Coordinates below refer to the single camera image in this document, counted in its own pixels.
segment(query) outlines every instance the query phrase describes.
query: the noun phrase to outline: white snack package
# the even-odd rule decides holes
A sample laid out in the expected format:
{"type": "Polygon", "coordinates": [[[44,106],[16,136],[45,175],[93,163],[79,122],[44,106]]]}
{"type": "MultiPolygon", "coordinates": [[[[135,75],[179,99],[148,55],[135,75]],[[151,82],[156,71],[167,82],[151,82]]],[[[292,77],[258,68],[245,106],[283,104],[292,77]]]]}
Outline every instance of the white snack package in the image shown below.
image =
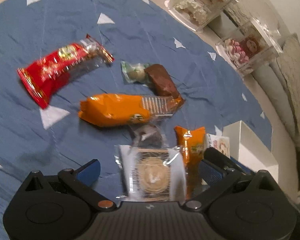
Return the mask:
{"type": "Polygon", "coordinates": [[[129,201],[186,200],[186,174],[175,149],[145,149],[119,145],[129,201]]]}
{"type": "Polygon", "coordinates": [[[217,136],[206,133],[203,140],[204,151],[207,148],[213,147],[219,152],[230,158],[230,140],[229,137],[217,136]]]}

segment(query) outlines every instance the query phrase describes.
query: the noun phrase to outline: brown snack bar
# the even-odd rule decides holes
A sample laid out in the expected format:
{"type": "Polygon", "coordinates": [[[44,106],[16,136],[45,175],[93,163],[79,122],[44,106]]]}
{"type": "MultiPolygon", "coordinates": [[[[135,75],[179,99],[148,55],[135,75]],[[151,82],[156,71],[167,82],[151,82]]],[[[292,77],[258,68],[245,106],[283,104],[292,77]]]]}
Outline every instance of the brown snack bar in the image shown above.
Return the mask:
{"type": "Polygon", "coordinates": [[[184,103],[184,99],[177,90],[175,84],[164,66],[160,64],[153,64],[145,69],[150,81],[153,83],[158,96],[173,97],[179,99],[178,107],[184,103]]]}

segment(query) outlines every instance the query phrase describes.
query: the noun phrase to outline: red wrapper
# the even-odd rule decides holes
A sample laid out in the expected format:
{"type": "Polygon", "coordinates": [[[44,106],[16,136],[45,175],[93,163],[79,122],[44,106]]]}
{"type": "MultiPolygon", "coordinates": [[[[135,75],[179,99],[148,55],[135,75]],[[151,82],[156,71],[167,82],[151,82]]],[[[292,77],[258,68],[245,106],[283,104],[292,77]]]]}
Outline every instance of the red wrapper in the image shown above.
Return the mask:
{"type": "Polygon", "coordinates": [[[17,72],[34,101],[41,107],[49,105],[50,97],[73,79],[99,65],[88,59],[98,58],[98,63],[109,65],[113,56],[88,34],[78,43],[62,47],[33,62],[17,72]]]}

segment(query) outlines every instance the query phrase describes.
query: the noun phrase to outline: ribbed black surface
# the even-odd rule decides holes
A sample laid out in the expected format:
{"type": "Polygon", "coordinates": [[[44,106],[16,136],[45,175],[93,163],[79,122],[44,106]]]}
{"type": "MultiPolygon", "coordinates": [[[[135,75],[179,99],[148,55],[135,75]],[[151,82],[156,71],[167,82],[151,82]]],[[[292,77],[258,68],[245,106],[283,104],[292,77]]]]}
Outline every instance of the ribbed black surface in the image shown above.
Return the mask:
{"type": "Polygon", "coordinates": [[[212,240],[215,234],[200,213],[186,212],[177,202],[124,202],[118,210],[99,214],[80,240],[212,240]]]}

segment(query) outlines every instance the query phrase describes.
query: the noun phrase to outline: blue fabric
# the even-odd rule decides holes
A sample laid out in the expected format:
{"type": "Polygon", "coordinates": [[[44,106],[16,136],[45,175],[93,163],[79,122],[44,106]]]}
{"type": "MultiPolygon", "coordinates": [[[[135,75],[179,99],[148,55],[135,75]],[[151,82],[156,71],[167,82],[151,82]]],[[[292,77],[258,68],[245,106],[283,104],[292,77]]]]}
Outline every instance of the blue fabric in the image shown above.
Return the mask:
{"type": "Polygon", "coordinates": [[[115,145],[130,144],[125,127],[97,129],[77,116],[79,101],[100,93],[152,94],[139,84],[124,82],[120,61],[162,64],[186,103],[162,129],[171,146],[176,125],[190,130],[201,126],[215,134],[243,120],[271,149],[272,127],[238,74],[213,48],[154,3],[142,0],[26,0],[0,4],[0,239],[8,239],[2,215],[31,170],[55,175],[77,169],[93,158],[101,163],[94,186],[115,200],[122,194],[114,160],[115,145]],[[115,24],[97,25],[100,13],[115,24]],[[45,130],[37,104],[19,81],[16,69],[89,33],[113,53],[111,68],[99,68],[55,94],[50,104],[70,112],[45,130]],[[176,48],[174,38],[184,48],[176,48]],[[244,93],[247,101],[242,99],[244,93]]]}

